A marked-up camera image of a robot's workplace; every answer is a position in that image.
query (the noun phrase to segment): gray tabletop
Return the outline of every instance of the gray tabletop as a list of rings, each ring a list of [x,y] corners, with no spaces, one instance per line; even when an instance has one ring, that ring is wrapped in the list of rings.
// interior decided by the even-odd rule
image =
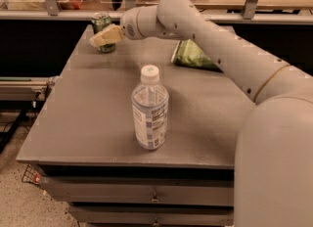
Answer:
[[[89,45],[88,26],[30,130],[17,160],[55,165],[234,167],[238,132],[254,104],[223,73],[171,63],[175,40],[124,39],[110,54]],[[131,92],[154,64],[168,89],[165,144],[136,141]]]

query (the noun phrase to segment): drawer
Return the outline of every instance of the drawer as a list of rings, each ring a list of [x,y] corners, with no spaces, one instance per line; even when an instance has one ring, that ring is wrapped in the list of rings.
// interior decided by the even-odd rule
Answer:
[[[109,204],[72,206],[69,212],[78,221],[89,224],[229,226],[234,222],[233,210],[226,207]]]
[[[234,205],[232,181],[42,177],[40,186],[69,203]]]

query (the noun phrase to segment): bottle label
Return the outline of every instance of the bottle label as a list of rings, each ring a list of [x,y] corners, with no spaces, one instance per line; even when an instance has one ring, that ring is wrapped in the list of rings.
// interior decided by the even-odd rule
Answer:
[[[142,112],[133,105],[136,137],[144,148],[153,150],[165,141],[168,103]]]

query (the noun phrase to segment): water bottle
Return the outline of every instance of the water bottle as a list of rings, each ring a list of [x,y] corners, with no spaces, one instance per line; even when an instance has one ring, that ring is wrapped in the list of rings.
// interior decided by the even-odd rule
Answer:
[[[168,92],[156,66],[144,66],[140,79],[131,95],[136,137],[143,148],[155,150],[165,141]]]

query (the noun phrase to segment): can lid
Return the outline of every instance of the can lid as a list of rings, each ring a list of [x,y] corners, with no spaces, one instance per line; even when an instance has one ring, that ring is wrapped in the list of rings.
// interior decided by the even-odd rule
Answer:
[[[108,12],[97,12],[92,15],[92,18],[94,20],[98,20],[98,19],[107,18],[108,16],[109,16]]]
[[[159,82],[158,67],[153,65],[142,67],[140,79],[145,84],[157,84]]]

